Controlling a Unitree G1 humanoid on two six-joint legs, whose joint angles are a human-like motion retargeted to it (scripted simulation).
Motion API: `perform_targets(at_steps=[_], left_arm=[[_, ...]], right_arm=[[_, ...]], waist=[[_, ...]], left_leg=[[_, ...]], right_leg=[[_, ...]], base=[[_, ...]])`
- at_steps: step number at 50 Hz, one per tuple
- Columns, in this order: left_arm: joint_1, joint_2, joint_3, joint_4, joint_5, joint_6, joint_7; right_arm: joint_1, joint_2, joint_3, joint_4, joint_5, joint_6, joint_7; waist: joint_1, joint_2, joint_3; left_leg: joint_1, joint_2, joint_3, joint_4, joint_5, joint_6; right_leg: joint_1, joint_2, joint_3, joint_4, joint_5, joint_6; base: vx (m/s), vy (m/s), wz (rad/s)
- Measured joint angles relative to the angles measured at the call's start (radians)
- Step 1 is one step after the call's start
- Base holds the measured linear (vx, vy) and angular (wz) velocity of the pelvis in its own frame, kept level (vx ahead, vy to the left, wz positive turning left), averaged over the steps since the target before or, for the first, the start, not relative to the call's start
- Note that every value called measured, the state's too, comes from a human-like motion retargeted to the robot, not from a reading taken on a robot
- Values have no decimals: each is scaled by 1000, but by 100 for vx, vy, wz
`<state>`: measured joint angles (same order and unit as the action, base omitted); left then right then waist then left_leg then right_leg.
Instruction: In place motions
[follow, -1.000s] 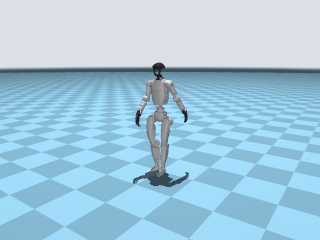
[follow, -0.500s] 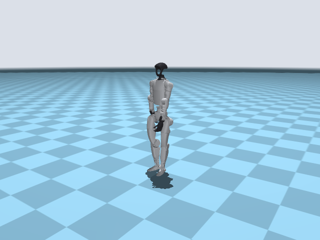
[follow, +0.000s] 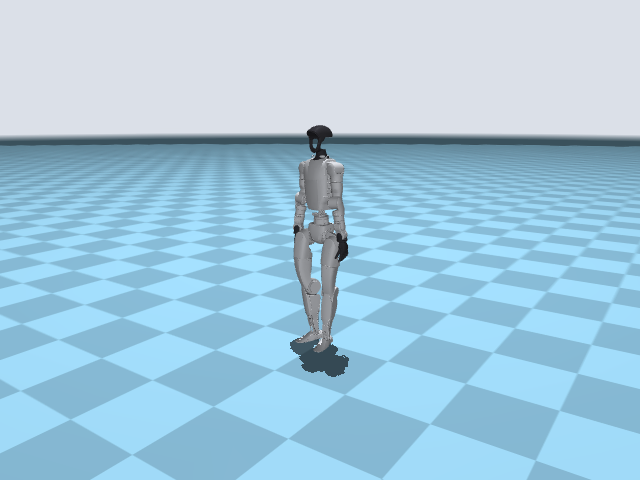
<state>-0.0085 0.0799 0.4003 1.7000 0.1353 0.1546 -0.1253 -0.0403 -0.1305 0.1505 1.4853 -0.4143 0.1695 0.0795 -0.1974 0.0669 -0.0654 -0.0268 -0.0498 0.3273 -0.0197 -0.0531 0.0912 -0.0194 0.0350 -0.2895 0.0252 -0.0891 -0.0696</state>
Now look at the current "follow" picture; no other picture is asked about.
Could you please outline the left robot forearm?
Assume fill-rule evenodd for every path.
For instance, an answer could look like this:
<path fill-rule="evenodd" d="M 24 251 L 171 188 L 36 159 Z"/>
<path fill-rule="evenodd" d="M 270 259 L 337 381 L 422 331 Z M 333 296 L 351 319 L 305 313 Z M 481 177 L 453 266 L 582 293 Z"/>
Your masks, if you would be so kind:
<path fill-rule="evenodd" d="M 344 210 L 342 198 L 337 199 L 337 207 L 338 209 L 332 212 L 334 217 L 334 230 L 336 232 L 336 235 L 337 233 L 340 233 L 342 235 L 342 240 L 343 240 L 347 237 L 348 234 L 345 229 L 345 220 L 344 220 L 345 210 Z"/>

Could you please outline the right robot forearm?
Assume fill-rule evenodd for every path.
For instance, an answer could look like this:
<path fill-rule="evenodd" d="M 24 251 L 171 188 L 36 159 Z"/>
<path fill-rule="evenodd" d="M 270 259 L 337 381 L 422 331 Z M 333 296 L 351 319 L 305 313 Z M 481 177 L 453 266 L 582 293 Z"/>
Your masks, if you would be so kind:
<path fill-rule="evenodd" d="M 305 210 L 307 208 L 307 206 L 305 206 L 305 204 L 301 204 L 295 201 L 295 217 L 294 217 L 294 225 L 293 225 L 293 229 L 295 225 L 298 225 L 300 230 L 304 229 L 304 217 L 305 217 Z"/>

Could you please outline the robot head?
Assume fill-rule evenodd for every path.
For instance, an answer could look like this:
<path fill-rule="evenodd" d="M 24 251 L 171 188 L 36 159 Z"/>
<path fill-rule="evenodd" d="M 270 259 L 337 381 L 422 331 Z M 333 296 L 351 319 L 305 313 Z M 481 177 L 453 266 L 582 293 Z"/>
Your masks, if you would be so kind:
<path fill-rule="evenodd" d="M 331 130 L 323 125 L 317 125 L 314 126 L 312 128 L 310 128 L 307 131 L 307 135 L 309 137 L 309 146 L 310 146 L 310 150 L 313 153 L 316 153 L 316 157 L 313 158 L 313 160 L 318 160 L 318 159 L 322 159 L 319 156 L 321 155 L 325 155 L 325 157 L 327 156 L 326 153 L 326 149 L 321 149 L 321 143 L 324 141 L 325 137 L 332 137 L 332 132 Z M 313 147 L 313 139 L 317 139 L 318 140 L 318 144 L 316 149 Z M 329 158 L 329 156 L 327 156 L 327 158 Z"/>

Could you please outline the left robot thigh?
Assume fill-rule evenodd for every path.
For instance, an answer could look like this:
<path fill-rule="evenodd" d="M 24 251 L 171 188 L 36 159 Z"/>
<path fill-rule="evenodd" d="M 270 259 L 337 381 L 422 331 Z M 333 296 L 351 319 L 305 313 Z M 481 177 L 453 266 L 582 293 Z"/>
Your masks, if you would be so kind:
<path fill-rule="evenodd" d="M 339 257 L 335 259 L 338 246 L 339 242 L 337 242 L 336 233 L 327 232 L 327 238 L 323 243 L 321 254 L 322 297 L 325 293 L 329 294 L 331 298 L 335 291 L 336 276 L 338 267 L 340 266 L 340 262 L 338 262 Z"/>

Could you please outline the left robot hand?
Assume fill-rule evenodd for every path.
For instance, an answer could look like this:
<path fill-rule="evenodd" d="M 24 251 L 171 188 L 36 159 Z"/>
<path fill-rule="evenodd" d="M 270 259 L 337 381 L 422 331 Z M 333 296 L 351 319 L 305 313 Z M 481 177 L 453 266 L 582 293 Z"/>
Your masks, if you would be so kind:
<path fill-rule="evenodd" d="M 337 237 L 337 242 L 339 242 L 339 246 L 338 246 L 338 252 L 335 256 L 335 259 L 339 256 L 338 262 L 341 262 L 348 255 L 348 244 L 346 243 L 347 237 L 342 240 L 342 235 L 340 233 L 337 233 L 336 237 Z"/>

